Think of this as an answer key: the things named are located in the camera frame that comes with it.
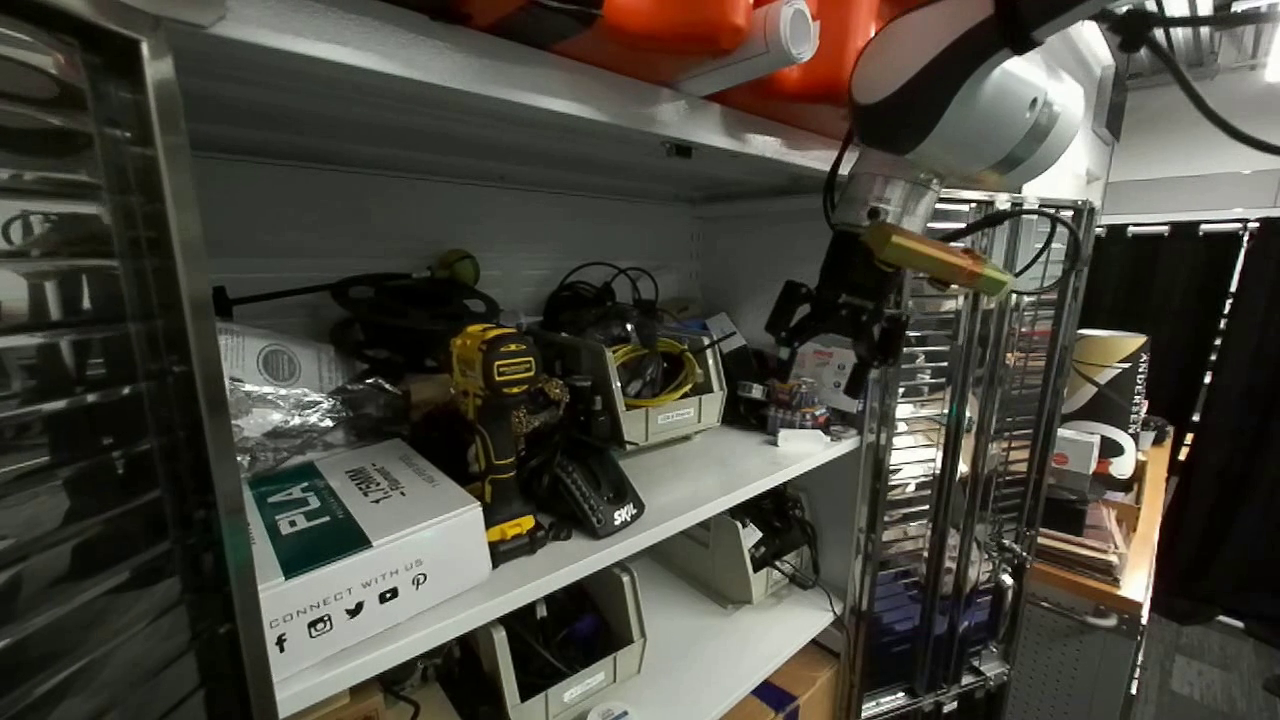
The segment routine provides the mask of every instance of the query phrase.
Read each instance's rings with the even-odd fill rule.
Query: white robotic arm
[[[1089,122],[1082,90],[1031,53],[1106,0],[940,0],[890,21],[853,75],[855,142],[966,187],[1020,187]]]

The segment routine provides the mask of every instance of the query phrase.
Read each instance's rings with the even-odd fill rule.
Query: cordless drill
[[[540,358],[528,335],[497,323],[469,323],[450,335],[450,384],[473,419],[473,498],[485,506],[487,547],[497,561],[533,551],[535,516],[515,485],[528,438],[528,402],[540,392]]]

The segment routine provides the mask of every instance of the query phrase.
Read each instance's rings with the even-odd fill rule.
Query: orange object
[[[428,12],[618,75],[672,86],[742,43],[753,0],[431,0]]]
[[[816,55],[808,63],[778,70],[761,86],[732,90],[721,99],[726,110],[838,142],[853,124],[848,86],[855,55],[883,24],[923,6],[928,0],[808,0],[818,21]]]

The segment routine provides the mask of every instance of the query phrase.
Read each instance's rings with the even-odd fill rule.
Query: white shelf
[[[726,610],[655,561],[630,561],[630,570],[649,633],[643,673],[596,703],[618,699],[636,720],[725,716],[833,626],[823,592]]]
[[[303,670],[275,689],[280,716],[337,695],[366,678],[381,678],[411,658],[424,658],[481,626],[493,626],[555,589],[568,589],[598,570],[611,570],[715,514],[726,514],[769,490],[778,490],[818,465],[848,455],[855,439],[833,439],[818,454],[778,454],[756,431],[715,428],[687,445],[628,455],[625,473],[643,498],[643,516],[609,540],[565,540],[535,555],[497,570],[485,585],[448,604],[421,611],[365,644]]]
[[[649,198],[813,191],[837,154],[837,142],[381,0],[227,0],[221,24],[170,38],[196,154]]]

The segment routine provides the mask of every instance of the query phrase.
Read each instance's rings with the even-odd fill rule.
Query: green label
[[[269,523],[285,575],[303,575],[366,547],[365,528],[315,465],[256,477],[247,491]]]

